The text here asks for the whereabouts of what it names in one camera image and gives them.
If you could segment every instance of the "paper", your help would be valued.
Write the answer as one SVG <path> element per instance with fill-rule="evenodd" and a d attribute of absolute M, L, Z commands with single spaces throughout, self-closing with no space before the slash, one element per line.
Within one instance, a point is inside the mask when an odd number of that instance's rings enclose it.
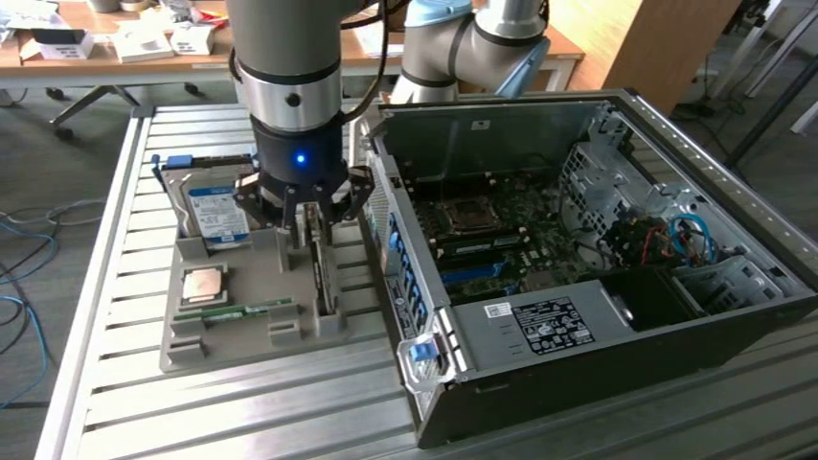
<path fill-rule="evenodd" d="M 378 58 L 380 43 L 382 42 L 382 23 L 376 22 L 365 27 L 358 27 L 354 29 L 354 36 L 357 37 L 357 43 L 360 43 L 362 54 L 369 58 Z M 389 58 L 401 56 L 402 53 L 402 44 L 389 44 L 385 48 L 385 55 Z"/>
<path fill-rule="evenodd" d="M 57 5 L 50 2 L 0 0 L 0 17 L 7 18 L 5 25 L 0 27 L 5 29 L 70 29 L 62 17 L 55 13 L 55 8 Z"/>

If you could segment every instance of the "green circuit board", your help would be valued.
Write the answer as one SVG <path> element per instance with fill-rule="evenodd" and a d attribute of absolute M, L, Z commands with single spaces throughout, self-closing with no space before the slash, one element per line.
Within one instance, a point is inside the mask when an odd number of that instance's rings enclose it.
<path fill-rule="evenodd" d="M 473 182 L 432 184 L 412 196 L 453 305 L 563 286 L 601 268 L 579 257 L 571 232 L 560 224 L 556 184 L 527 172 Z M 508 243 L 515 236 L 516 242 Z M 470 273 L 472 266 L 490 264 L 501 265 L 499 273 L 446 282 L 448 276 Z"/>

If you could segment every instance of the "slotted aluminum surface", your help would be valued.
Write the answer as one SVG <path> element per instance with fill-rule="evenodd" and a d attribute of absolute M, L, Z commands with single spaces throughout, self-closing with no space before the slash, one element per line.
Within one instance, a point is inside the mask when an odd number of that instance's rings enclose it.
<path fill-rule="evenodd" d="M 132 119 L 38 459 L 771 458 L 815 446 L 815 315 L 716 370 L 430 450 L 413 447 L 384 338 L 164 375 L 174 218 L 146 162 L 250 143 L 237 105 Z"/>

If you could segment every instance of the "wooden panel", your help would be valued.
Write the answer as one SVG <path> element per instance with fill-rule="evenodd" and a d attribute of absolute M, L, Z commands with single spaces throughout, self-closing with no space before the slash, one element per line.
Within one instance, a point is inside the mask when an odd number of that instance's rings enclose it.
<path fill-rule="evenodd" d="M 567 88 L 604 85 L 641 0 L 551 0 L 551 25 L 585 52 Z"/>
<path fill-rule="evenodd" d="M 603 87 L 633 87 L 669 113 L 739 3 L 644 0 Z"/>

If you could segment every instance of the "cpu socket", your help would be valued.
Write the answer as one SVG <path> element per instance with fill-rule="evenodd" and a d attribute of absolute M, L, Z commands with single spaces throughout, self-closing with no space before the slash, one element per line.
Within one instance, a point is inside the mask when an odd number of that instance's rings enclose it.
<path fill-rule="evenodd" d="M 485 196 L 444 201 L 442 210 L 452 233 L 465 235 L 501 228 L 497 213 Z"/>

